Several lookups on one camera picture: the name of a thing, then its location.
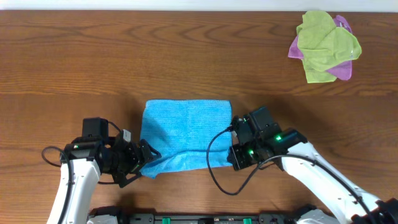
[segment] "white backdrop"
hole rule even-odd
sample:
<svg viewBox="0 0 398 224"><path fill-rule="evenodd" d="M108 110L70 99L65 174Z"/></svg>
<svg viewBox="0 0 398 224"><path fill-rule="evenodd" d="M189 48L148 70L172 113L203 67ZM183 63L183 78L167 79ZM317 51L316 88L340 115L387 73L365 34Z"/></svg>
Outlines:
<svg viewBox="0 0 398 224"><path fill-rule="evenodd" d="M398 12L398 0L0 0L0 9Z"/></svg>

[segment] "folded blue cloth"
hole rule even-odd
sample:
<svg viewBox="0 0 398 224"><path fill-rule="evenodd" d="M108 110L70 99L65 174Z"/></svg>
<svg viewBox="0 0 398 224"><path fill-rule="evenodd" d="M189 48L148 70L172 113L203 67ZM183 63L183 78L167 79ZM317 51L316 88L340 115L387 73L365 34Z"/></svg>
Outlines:
<svg viewBox="0 0 398 224"><path fill-rule="evenodd" d="M142 116L141 139L145 139L162 158L146 164L141 172L155 178L162 172L206 168L206 150L213 137L226 129L232 116L225 100L149 100ZM210 165L231 166L227 162L232 145L224 133L211 145Z"/></svg>

